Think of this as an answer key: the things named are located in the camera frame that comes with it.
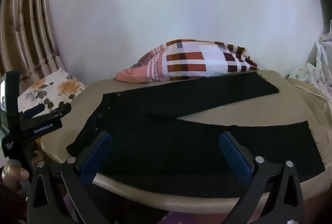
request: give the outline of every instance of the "floral fabric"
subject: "floral fabric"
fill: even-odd
[[[45,110],[39,115],[49,113],[64,103],[70,103],[85,88],[83,83],[63,69],[59,69],[31,85],[18,98],[19,111],[43,103]]]
[[[314,47],[317,49],[315,66],[306,63],[293,71],[289,78],[304,81],[316,87],[332,102],[332,21],[330,32],[319,36]]]

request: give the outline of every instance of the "beige curtain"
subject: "beige curtain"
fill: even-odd
[[[65,70],[52,27],[48,0],[1,0],[0,74],[21,72],[20,91]]]

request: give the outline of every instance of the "human hand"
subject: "human hand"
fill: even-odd
[[[39,161],[43,160],[43,155],[40,151],[35,151],[36,156],[31,161],[31,166],[33,169],[37,167]],[[17,193],[21,197],[25,197],[25,192],[22,189],[20,181],[27,180],[29,178],[29,172],[21,167],[14,166],[7,161],[3,168],[2,174],[2,184],[9,188],[11,191]]]

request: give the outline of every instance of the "pillow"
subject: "pillow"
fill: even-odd
[[[19,111],[25,111],[43,103],[45,110],[38,115],[49,113],[64,103],[71,102],[85,88],[83,83],[63,69],[59,69],[31,85],[19,96]]]

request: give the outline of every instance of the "white wall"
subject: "white wall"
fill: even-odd
[[[6,159],[3,155],[2,149],[0,149],[0,168],[3,167],[5,165],[5,163],[6,163]]]
[[[114,77],[177,38],[244,46],[261,67],[287,75],[307,60],[330,17],[320,0],[49,2],[67,70],[86,84]]]

